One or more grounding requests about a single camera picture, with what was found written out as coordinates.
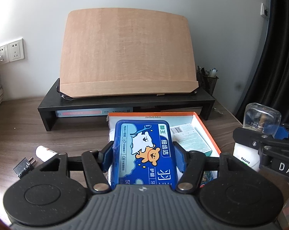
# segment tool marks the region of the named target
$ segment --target cartoon bear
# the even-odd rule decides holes
[[[132,155],[139,152],[145,152],[146,147],[153,148],[152,138],[147,131],[144,134],[142,134],[142,132],[138,133],[136,136],[132,137],[132,140]]]
[[[146,147],[145,152],[140,152],[139,154],[136,154],[136,158],[143,158],[142,163],[145,163],[147,161],[151,162],[154,166],[157,165],[157,160],[159,159],[159,151],[160,148],[154,149],[155,145],[153,148]]]

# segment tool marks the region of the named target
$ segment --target barcode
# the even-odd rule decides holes
[[[173,134],[183,132],[180,127],[173,127],[173,128],[171,128],[171,131]]]

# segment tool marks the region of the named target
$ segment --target blue toothpaste box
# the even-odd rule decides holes
[[[178,182],[170,128],[163,120],[120,120],[113,144],[111,187]]]

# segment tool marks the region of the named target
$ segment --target metal bolt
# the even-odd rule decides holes
[[[192,184],[189,182],[182,182],[178,184],[179,190],[182,190],[182,191],[191,190],[192,187],[193,187]]]
[[[148,189],[146,187],[141,187],[138,190],[141,191],[141,192],[144,192],[144,191],[147,191]]]
[[[105,191],[109,188],[109,186],[106,183],[97,183],[93,186],[93,189],[95,191]]]

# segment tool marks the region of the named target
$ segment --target black curtain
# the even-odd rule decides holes
[[[259,65],[236,118],[252,102],[272,107],[289,123],[289,0],[271,0],[268,32]]]

